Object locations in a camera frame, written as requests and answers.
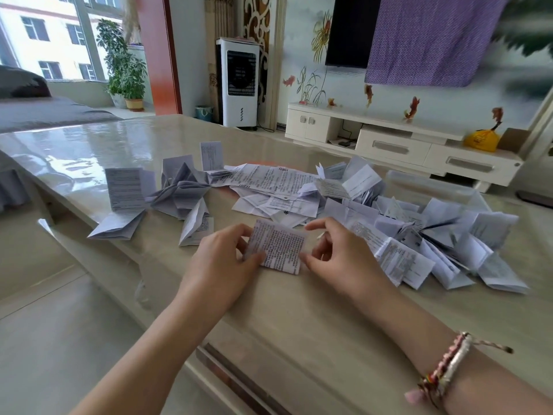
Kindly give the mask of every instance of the forearm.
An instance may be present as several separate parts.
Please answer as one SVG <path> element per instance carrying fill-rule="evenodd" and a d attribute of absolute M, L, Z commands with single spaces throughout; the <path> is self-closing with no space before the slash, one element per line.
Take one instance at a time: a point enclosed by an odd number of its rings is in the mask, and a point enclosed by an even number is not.
<path fill-rule="evenodd" d="M 174 300 L 71 415 L 159 414 L 184 362 L 220 318 L 204 297 L 184 292 Z"/>
<path fill-rule="evenodd" d="M 377 306 L 358 307 L 403 350 L 421 376 L 436 368 L 456 336 L 399 292 Z M 552 413 L 547 397 L 476 349 L 461 363 L 444 406 L 450 415 Z"/>

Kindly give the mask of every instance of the clear plastic box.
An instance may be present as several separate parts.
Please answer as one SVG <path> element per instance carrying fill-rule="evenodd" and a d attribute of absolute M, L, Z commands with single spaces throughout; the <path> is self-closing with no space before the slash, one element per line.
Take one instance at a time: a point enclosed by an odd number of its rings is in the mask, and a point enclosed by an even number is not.
<path fill-rule="evenodd" d="M 424 209 L 434 197 L 442 201 L 458 202 L 476 211 L 491 211 L 484 197 L 476 189 L 440 180 L 424 178 L 397 170 L 389 170 L 384 178 L 384 196 L 415 203 Z"/>

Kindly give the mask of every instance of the plant pot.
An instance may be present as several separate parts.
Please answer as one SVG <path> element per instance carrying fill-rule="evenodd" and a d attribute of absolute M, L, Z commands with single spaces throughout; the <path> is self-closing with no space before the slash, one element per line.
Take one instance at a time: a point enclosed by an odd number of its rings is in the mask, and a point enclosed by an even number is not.
<path fill-rule="evenodd" d="M 127 102 L 127 108 L 133 112 L 141 112 L 144 110 L 144 102 L 142 99 L 125 99 Z"/>
<path fill-rule="evenodd" d="M 112 95 L 110 93 L 109 95 L 111 96 L 113 104 L 116 108 L 127 109 L 127 102 L 125 102 L 125 97 L 123 97 L 123 95 L 120 95 L 119 93 L 116 95 Z"/>

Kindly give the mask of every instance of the braided bracelet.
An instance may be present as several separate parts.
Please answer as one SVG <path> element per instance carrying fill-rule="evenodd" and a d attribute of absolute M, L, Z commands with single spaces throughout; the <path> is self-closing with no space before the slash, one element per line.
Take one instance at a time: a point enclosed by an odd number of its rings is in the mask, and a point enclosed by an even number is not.
<path fill-rule="evenodd" d="M 426 375 L 426 377 L 421 377 L 418 388 L 405 393 L 407 401 L 411 405 L 416 405 L 427 398 L 434 406 L 438 407 L 435 399 L 441 400 L 444 398 L 447 388 L 453 379 L 453 375 L 468 354 L 472 345 L 493 346 L 509 354 L 513 353 L 513 349 L 510 347 L 489 341 L 476 341 L 468 332 L 460 333 L 455 337 L 453 345 L 448 348 L 436 369 L 432 371 L 432 373 Z"/>

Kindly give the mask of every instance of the wall-mounted tv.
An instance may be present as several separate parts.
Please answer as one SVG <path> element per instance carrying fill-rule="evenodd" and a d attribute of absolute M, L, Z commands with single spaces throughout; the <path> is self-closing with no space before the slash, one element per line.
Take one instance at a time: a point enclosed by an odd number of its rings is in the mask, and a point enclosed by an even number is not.
<path fill-rule="evenodd" d="M 326 65 L 366 69 L 380 0 L 336 0 Z"/>

